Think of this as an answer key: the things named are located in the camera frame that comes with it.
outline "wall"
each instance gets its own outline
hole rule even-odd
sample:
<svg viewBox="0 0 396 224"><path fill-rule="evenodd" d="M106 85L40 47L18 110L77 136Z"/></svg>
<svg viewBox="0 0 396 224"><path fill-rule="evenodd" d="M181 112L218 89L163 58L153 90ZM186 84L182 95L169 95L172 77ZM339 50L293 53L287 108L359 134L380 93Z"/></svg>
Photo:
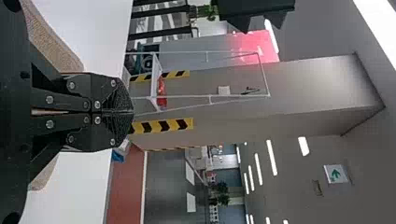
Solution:
<svg viewBox="0 0 396 224"><path fill-rule="evenodd" d="M131 136L132 140L142 148L161 148L254 141L275 134L296 136L302 134L301 130L307 135L343 133L381 107L364 68L354 56L263 66L271 98L136 116L136 120L194 117L194 129L136 134ZM191 72L190 77L169 80L165 85L170 95L217 94L218 85L230 85L232 92L238 93L247 86L262 88L257 70L257 64L200 70ZM147 94L144 85L131 85L130 93ZM193 103L202 102L168 100L168 107Z"/></svg>
<svg viewBox="0 0 396 224"><path fill-rule="evenodd" d="M228 187L242 187L239 169L227 169L213 171L216 174L216 182L225 182Z"/></svg>
<svg viewBox="0 0 396 224"><path fill-rule="evenodd" d="M29 191L21 224L103 223L111 150L62 152L40 191Z"/></svg>
<svg viewBox="0 0 396 224"><path fill-rule="evenodd" d="M245 224L245 206L229 205L228 207L219 207L220 224Z"/></svg>
<svg viewBox="0 0 396 224"><path fill-rule="evenodd" d="M32 0L85 70L121 77L133 0ZM111 150L61 153L47 186L27 195L21 223L103 223Z"/></svg>
<svg viewBox="0 0 396 224"><path fill-rule="evenodd" d="M228 145L228 144L223 145L222 154L223 155L236 154L235 145Z"/></svg>
<svg viewBox="0 0 396 224"><path fill-rule="evenodd" d="M296 138L273 138L278 176L273 177L265 138L241 147L241 172L258 152L264 184L247 196L256 223L393 223L396 179L396 72L351 0L300 0L276 34L281 60L314 58L356 51L386 109L346 135L308 138L303 157ZM352 185L326 184L322 165L344 163ZM255 181L257 171L253 167ZM315 195L319 180L323 197Z"/></svg>

